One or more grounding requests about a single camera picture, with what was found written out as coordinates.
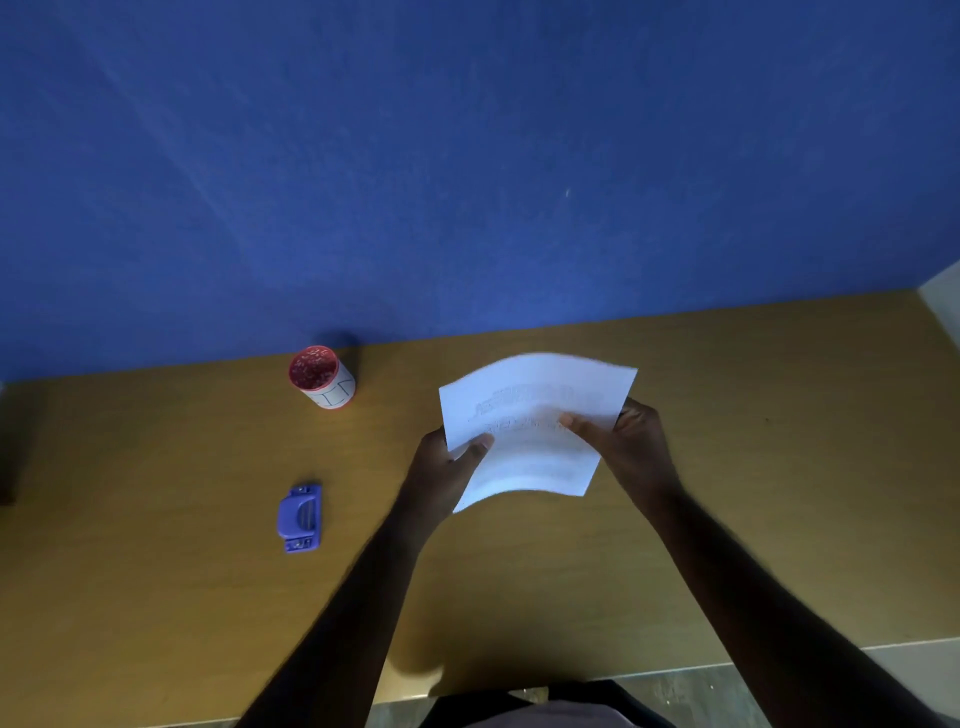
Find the person's left hand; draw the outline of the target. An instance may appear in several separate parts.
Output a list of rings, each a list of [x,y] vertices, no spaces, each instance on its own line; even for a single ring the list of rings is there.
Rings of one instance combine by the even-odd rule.
[[[391,512],[426,539],[453,514],[474,473],[453,471],[446,430],[433,430],[421,439]]]

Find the person's right hand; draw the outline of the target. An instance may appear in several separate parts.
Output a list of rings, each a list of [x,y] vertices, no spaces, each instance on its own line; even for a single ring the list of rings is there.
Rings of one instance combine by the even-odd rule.
[[[614,429],[613,450],[595,450],[631,503],[654,526],[686,491],[669,451],[659,412],[627,397]]]

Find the white paper sheet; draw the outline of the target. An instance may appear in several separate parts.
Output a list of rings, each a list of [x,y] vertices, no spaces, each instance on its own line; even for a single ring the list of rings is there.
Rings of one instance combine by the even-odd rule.
[[[637,373],[591,358],[535,352],[495,361],[440,387],[451,455],[462,455],[483,433],[494,440],[453,511],[511,492],[584,496],[601,458],[559,418],[572,413],[610,431]]]

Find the person's right forearm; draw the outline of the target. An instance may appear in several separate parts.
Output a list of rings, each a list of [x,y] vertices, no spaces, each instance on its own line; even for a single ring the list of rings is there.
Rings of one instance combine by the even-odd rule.
[[[947,728],[684,489],[632,499],[773,728]]]

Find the person's left forearm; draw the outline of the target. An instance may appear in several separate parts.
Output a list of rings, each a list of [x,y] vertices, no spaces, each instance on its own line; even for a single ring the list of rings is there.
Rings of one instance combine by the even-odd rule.
[[[445,517],[394,504],[234,728],[365,728],[417,561]]]

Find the red and white cup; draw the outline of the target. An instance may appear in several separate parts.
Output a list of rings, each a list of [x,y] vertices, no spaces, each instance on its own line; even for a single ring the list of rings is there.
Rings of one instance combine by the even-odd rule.
[[[312,403],[325,410],[346,407],[356,393],[356,380],[337,353],[328,346],[307,346],[292,358],[289,382]]]

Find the blue hole punch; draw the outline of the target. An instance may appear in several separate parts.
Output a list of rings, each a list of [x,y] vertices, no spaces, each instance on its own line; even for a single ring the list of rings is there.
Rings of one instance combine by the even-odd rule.
[[[322,534],[322,486],[318,482],[291,488],[278,505],[276,532],[286,554],[313,552]]]

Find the person's dark clothing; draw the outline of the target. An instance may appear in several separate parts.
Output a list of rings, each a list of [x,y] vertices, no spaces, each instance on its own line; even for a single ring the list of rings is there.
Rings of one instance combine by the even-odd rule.
[[[505,689],[438,698],[418,728],[676,728],[614,680],[548,685],[540,703]]]

